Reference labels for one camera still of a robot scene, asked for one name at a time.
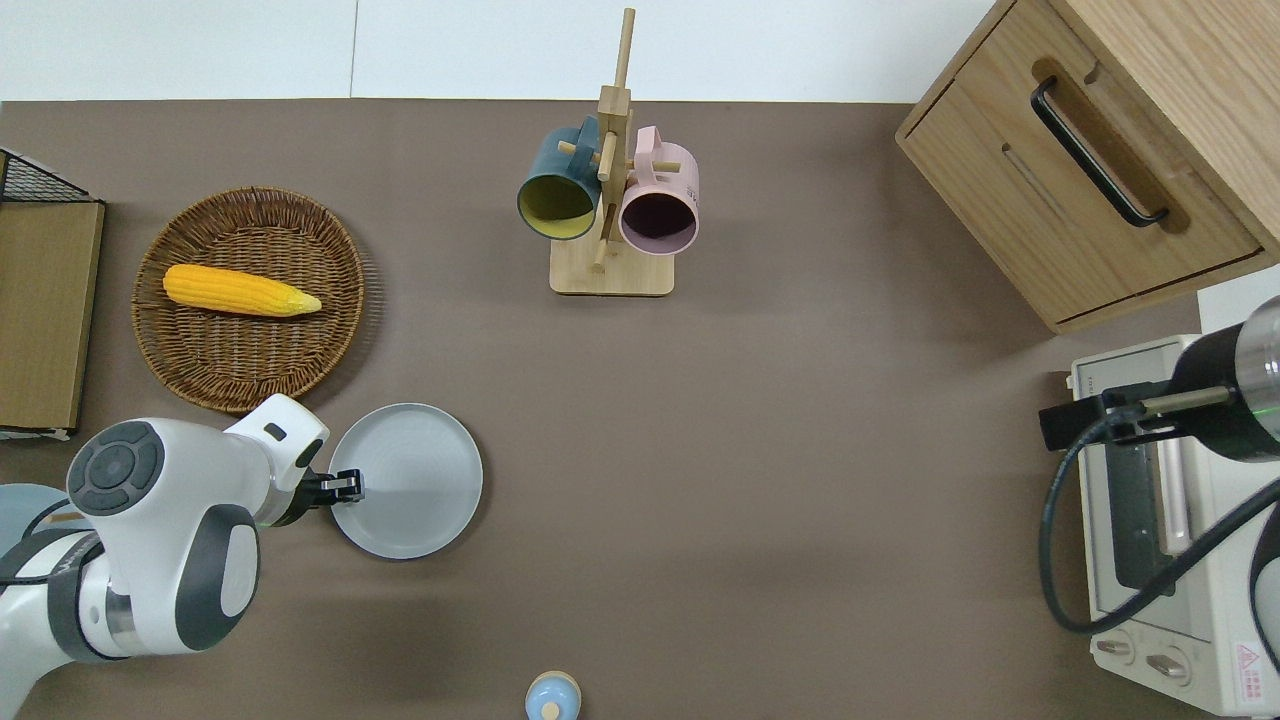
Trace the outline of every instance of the corn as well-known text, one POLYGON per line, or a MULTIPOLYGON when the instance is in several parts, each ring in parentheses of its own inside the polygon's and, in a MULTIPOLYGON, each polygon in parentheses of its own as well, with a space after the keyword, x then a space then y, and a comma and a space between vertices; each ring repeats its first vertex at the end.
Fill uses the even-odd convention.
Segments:
POLYGON ((291 284, 205 265, 173 265, 164 291, 180 305, 223 313, 287 318, 320 309, 320 300, 291 284))

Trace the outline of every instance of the mug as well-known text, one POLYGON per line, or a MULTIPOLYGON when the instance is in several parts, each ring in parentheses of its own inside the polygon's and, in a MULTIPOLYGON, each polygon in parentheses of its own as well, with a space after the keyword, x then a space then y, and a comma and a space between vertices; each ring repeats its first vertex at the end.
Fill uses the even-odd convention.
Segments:
POLYGON ((534 156, 534 167, 520 192, 516 206, 534 232, 552 240, 572 240, 591 228, 600 201, 598 165, 591 155, 600 151, 600 124, 588 115, 581 127, 552 131, 534 156), (561 152, 559 143, 571 142, 573 154, 561 152))
POLYGON ((636 132, 635 164, 618 208, 622 240, 649 255, 681 252, 698 237, 698 160, 649 126, 636 132), (655 172, 658 161, 680 163, 680 170, 655 172))

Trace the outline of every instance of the wooden mug stand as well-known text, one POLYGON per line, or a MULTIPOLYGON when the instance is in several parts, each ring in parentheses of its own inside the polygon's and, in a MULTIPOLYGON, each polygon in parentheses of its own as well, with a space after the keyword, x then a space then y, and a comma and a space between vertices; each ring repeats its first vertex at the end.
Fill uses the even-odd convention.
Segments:
MULTIPOLYGON (((595 224, 581 237, 552 242, 552 290, 561 295, 627 295, 660 297, 676 288, 676 259, 672 255, 648 255, 627 245, 618 232, 618 209, 626 190, 626 146, 631 136, 631 91, 627 90, 627 63, 631 59, 631 32, 636 12, 622 14, 622 41, 613 85, 600 86, 596 118, 600 122, 600 204, 595 224)), ((562 152, 573 146, 562 142, 562 152)), ((677 170, 658 168, 659 170, 677 170)))

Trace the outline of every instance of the oven knob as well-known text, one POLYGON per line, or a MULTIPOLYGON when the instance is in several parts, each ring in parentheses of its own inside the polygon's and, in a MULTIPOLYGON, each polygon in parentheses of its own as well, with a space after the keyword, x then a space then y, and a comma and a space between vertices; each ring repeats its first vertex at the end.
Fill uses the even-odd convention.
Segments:
POLYGON ((1125 665, 1133 664, 1133 641, 1129 634, 1124 630, 1117 630, 1107 635, 1106 638, 1100 638, 1093 643, 1093 647, 1098 652, 1105 652, 1114 656, 1116 660, 1123 661, 1125 665))
POLYGON ((1147 665, 1178 685, 1187 685, 1192 682, 1190 664, 1176 647, 1166 648, 1164 655, 1148 655, 1147 665))

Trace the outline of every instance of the wicker basket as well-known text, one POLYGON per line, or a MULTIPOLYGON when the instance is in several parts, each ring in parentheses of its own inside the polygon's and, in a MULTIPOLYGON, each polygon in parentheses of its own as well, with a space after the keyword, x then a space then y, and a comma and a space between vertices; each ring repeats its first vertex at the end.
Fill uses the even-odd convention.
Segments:
POLYGON ((315 387, 351 346, 364 301, 360 254, 333 213, 296 192, 243 187, 201 200, 160 232, 133 286, 133 332, 169 389, 239 414, 273 393, 315 387), (282 281, 323 307, 261 318, 178 305, 161 281, 179 263, 282 281))

